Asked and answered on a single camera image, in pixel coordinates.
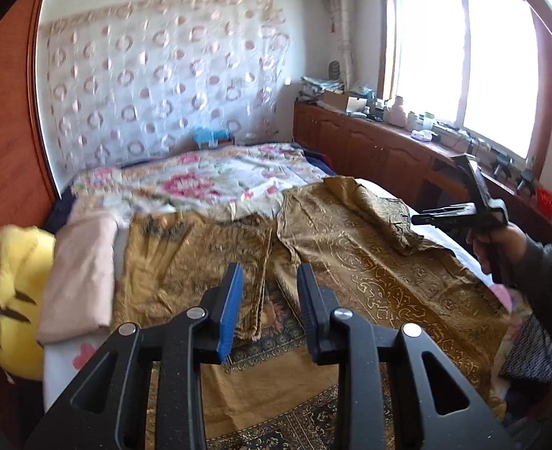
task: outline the window pane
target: window pane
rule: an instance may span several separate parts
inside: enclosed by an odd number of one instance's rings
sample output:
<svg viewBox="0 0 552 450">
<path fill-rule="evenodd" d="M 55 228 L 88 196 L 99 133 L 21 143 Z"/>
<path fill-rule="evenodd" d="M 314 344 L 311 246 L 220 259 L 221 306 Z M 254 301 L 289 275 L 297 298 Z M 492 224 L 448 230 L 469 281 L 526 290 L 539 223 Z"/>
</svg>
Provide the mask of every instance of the window pane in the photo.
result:
<svg viewBox="0 0 552 450">
<path fill-rule="evenodd" d="M 468 0 L 470 90 L 464 127 L 525 158 L 538 94 L 538 48 L 522 0 Z"/>
<path fill-rule="evenodd" d="M 397 94 L 404 109 L 454 122 L 461 95 L 465 17 L 461 0 L 398 0 Z"/>
</svg>

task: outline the brown patterned fabric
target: brown patterned fabric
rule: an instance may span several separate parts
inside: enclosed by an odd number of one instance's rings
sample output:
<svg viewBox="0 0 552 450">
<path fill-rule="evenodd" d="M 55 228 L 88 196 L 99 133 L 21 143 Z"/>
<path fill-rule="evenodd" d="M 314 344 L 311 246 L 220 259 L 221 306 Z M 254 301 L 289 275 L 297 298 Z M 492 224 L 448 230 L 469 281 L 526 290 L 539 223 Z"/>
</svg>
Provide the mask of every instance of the brown patterned fabric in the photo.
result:
<svg viewBox="0 0 552 450">
<path fill-rule="evenodd" d="M 183 221 L 199 232 L 178 227 Z M 424 327 L 503 414 L 502 402 L 491 395 L 491 367 L 508 315 L 450 250 L 410 230 L 403 202 L 378 198 L 352 178 L 332 177 L 286 191 L 275 224 L 256 216 L 223 223 L 193 213 L 137 217 L 115 324 L 130 319 L 149 326 L 193 305 L 205 286 L 219 281 L 227 264 L 224 253 L 245 266 L 238 333 L 250 334 L 256 322 L 254 333 L 260 336 L 253 341 L 239 336 L 224 365 L 202 366 L 209 448 L 331 448 L 338 368 L 314 365 L 307 348 L 299 346 L 296 268 L 303 261 L 311 263 L 319 285 L 335 290 L 341 305 L 368 320 Z M 152 383 L 149 450 L 156 389 Z M 392 415 L 389 408 L 385 412 L 393 448 Z"/>
</svg>

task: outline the hand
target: hand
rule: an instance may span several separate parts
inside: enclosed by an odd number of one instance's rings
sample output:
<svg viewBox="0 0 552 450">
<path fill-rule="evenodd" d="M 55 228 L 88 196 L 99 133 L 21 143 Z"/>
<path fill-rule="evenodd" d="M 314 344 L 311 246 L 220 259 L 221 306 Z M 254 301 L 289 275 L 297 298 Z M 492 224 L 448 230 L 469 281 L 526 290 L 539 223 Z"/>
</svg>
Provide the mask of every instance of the hand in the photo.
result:
<svg viewBox="0 0 552 450">
<path fill-rule="evenodd" d="M 494 228 L 478 233 L 470 229 L 467 234 L 467 242 L 472 244 L 474 255 L 478 258 L 484 274 L 491 273 L 491 264 L 486 254 L 487 243 L 497 244 L 513 266 L 521 261 L 528 246 L 526 234 L 513 223 L 509 223 L 509 225 L 503 226 L 503 228 Z"/>
</svg>

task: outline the plush toy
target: plush toy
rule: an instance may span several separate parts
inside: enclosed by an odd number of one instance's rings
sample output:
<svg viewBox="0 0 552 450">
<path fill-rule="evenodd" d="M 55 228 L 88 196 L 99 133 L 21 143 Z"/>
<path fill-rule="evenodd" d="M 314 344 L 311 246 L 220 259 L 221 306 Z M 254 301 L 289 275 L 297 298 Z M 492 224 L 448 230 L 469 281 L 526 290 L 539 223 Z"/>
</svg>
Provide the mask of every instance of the plush toy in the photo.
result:
<svg viewBox="0 0 552 450">
<path fill-rule="evenodd" d="M 9 374 L 43 378 L 36 333 L 55 237 L 35 226 L 0 229 L 0 365 Z"/>
</svg>

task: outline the metal screw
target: metal screw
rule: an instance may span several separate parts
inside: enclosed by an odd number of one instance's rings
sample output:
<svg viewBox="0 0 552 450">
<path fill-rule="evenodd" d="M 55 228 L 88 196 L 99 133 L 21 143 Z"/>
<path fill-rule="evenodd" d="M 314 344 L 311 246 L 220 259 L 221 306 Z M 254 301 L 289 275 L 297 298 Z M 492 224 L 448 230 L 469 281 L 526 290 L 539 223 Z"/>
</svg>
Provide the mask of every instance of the metal screw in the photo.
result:
<svg viewBox="0 0 552 450">
<path fill-rule="evenodd" d="M 334 310 L 334 316 L 339 320 L 348 320 L 353 316 L 353 312 L 348 308 L 337 308 Z"/>
<path fill-rule="evenodd" d="M 129 336 L 136 332 L 136 325 L 134 323 L 122 323 L 118 328 L 118 333 L 123 336 Z"/>
<path fill-rule="evenodd" d="M 415 323 L 406 323 L 403 325 L 403 333 L 412 338 L 422 335 L 422 327 Z"/>
<path fill-rule="evenodd" d="M 187 316 L 193 320 L 199 320 L 199 318 L 203 318 L 205 316 L 205 310 L 203 308 L 199 308 L 199 306 L 195 306 L 187 311 Z"/>
</svg>

